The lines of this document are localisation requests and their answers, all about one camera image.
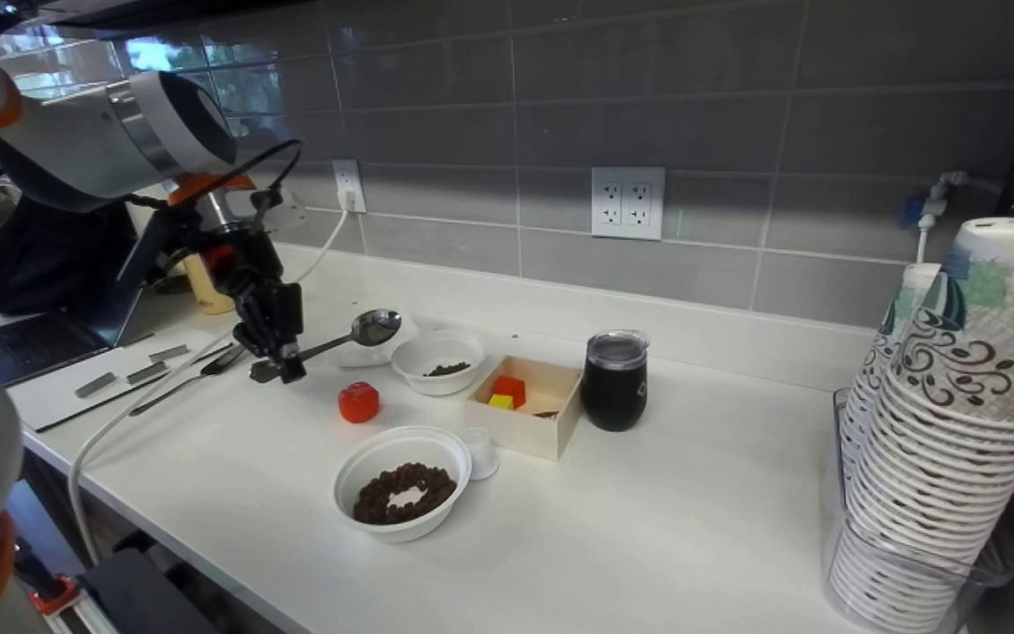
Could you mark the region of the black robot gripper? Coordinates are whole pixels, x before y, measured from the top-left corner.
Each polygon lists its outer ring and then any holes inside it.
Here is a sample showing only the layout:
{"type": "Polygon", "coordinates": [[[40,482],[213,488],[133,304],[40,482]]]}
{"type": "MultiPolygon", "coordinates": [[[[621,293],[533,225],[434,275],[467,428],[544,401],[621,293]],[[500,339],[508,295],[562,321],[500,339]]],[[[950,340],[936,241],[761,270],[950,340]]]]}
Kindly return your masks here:
{"type": "Polygon", "coordinates": [[[204,250],[213,280],[235,305],[231,333],[251,351],[283,351],[283,362],[261,359],[251,367],[251,381],[292,383],[306,376],[306,359],[298,351],[302,329],[302,287],[287,277],[277,250],[265,229],[243,225],[235,231],[221,231],[204,250]]]}

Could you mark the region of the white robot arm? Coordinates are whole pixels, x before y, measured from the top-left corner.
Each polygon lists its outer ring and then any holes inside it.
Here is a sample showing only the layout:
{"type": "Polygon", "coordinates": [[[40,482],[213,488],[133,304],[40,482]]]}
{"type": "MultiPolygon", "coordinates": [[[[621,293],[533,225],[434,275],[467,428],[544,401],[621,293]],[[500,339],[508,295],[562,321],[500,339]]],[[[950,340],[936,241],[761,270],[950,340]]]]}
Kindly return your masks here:
{"type": "Polygon", "coordinates": [[[235,305],[231,339],[256,354],[255,381],[306,374],[302,287],[265,229],[277,185],[255,192],[255,214],[209,229],[199,205],[240,184],[256,159],[240,159],[214,96],[172,71],[133,74],[69,97],[30,97],[0,66],[0,170],[53,211],[100,211],[141,185],[176,184],[162,205],[170,256],[200,254],[214,287],[235,305]]]}

